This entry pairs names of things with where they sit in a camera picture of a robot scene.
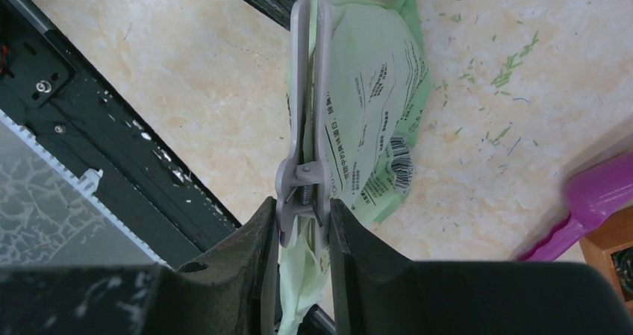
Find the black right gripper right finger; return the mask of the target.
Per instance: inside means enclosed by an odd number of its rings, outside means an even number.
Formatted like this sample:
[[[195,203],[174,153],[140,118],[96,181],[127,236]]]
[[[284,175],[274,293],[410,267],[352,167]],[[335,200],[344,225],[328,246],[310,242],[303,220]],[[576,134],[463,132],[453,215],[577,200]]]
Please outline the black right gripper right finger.
[[[410,260],[331,201],[338,334],[627,334],[611,285],[582,263]]]

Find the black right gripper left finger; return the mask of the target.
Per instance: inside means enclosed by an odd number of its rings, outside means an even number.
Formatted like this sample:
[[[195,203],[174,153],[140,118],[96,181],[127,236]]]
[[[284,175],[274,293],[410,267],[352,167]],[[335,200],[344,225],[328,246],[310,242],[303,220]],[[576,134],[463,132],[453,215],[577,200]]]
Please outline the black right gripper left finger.
[[[1,271],[3,334],[273,334],[274,198],[213,248],[172,270],[29,266]]]

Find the black bag clip strip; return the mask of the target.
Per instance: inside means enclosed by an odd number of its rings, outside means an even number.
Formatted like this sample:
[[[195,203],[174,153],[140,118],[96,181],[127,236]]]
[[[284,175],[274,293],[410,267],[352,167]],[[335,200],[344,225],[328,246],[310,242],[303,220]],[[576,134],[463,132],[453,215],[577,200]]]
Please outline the black bag clip strip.
[[[328,0],[297,0],[293,5],[287,94],[290,148],[275,176],[281,246],[291,244],[297,218],[311,218],[316,253],[328,247],[330,228],[325,121],[333,21]]]

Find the green cat litter bag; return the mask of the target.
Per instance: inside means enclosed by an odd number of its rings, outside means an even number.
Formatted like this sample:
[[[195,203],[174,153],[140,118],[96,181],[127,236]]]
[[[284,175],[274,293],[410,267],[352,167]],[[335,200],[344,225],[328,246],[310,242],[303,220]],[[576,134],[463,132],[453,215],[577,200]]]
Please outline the green cat litter bag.
[[[431,93],[417,0],[328,0],[333,14],[325,153],[331,199],[362,225],[382,222],[408,197],[420,119]],[[314,251],[311,218],[281,246],[280,334],[297,334],[322,299],[328,247]]]

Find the purple plastic scoop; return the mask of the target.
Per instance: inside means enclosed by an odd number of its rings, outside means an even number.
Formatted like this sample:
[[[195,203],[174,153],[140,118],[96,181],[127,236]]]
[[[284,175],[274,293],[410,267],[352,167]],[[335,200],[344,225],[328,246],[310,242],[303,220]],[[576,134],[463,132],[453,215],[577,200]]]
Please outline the purple plastic scoop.
[[[518,261],[556,260],[632,200],[632,153],[612,157],[572,176],[563,187],[566,217]]]

